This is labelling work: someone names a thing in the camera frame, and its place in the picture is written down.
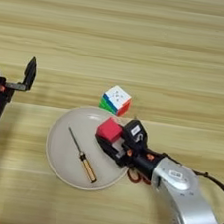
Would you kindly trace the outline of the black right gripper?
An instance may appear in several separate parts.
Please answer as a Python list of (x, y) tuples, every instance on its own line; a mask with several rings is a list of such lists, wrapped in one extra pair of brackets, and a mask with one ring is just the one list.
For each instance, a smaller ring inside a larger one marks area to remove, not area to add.
[(118, 166), (134, 168), (146, 179), (152, 178), (155, 167), (159, 164), (162, 158), (165, 157), (164, 154), (153, 152), (144, 145), (129, 145), (123, 143), (121, 150), (117, 150), (113, 147), (112, 143), (104, 137), (97, 135), (96, 140), (104, 153), (112, 158)]

